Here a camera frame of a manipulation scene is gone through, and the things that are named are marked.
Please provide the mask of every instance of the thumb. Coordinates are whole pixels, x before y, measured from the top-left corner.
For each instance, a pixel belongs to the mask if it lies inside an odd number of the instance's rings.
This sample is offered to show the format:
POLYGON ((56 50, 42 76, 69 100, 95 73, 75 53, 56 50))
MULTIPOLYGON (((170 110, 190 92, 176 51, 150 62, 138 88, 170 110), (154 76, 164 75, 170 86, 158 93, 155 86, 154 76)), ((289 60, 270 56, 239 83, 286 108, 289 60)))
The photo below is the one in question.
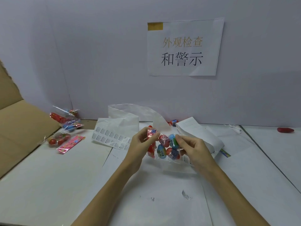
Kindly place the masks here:
POLYGON ((160 132, 157 132, 152 137, 150 137, 147 141, 145 141, 143 144, 149 147, 152 143, 158 141, 159 136, 160 136, 160 132))
POLYGON ((185 140, 180 135, 175 135, 175 139, 180 145, 181 148, 183 148, 188 154, 193 150, 191 146, 189 146, 185 140))

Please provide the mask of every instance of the forearm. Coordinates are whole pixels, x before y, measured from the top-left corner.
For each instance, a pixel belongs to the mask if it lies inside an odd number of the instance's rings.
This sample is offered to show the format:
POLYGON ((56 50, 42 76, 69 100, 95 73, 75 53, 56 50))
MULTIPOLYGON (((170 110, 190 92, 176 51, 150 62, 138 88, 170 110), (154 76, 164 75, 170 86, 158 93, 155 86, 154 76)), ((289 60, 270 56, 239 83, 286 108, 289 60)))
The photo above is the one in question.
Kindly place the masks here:
POLYGON ((72 226, 105 226, 119 194, 131 175, 127 165, 122 163, 72 226))
POLYGON ((269 226, 221 168, 217 167, 207 179, 224 201, 237 226, 269 226))

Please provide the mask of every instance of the person's right hand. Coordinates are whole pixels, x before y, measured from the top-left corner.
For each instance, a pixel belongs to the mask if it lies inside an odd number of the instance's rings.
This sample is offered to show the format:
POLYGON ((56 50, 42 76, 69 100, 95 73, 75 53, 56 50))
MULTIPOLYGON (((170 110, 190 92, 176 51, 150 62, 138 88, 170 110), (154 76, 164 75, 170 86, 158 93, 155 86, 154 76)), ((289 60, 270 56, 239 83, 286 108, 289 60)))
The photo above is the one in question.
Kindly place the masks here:
POLYGON ((210 176, 219 167, 202 139, 179 135, 176 135, 175 139, 184 149, 180 151, 180 154, 189 156, 195 168, 203 176, 210 176))

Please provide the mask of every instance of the pink packaging label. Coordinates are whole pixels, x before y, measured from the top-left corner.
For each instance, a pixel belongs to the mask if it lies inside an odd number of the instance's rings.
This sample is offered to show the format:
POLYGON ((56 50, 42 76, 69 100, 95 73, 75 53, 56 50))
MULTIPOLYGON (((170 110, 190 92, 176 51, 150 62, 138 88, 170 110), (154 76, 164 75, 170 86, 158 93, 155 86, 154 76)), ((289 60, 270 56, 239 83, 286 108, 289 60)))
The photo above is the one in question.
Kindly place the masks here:
POLYGON ((62 153, 65 154, 67 151, 69 151, 71 148, 73 148, 73 146, 75 146, 79 141, 85 139, 86 137, 77 135, 76 137, 74 137, 73 139, 69 140, 68 142, 66 142, 65 144, 63 144, 62 146, 60 146, 59 148, 57 148, 57 150, 62 153))

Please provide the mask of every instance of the white wall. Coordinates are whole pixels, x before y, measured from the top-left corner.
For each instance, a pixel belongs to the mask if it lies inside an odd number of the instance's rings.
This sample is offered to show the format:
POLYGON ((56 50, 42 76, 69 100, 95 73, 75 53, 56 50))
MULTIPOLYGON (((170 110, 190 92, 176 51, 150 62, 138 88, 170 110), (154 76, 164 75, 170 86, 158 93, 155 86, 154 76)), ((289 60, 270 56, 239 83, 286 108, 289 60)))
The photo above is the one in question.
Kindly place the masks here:
POLYGON ((73 106, 167 120, 301 126, 301 0, 47 0, 73 106), (147 22, 225 17, 216 76, 147 74, 147 22))
POLYGON ((0 0, 0 59, 25 100, 72 108, 45 0, 0 0))

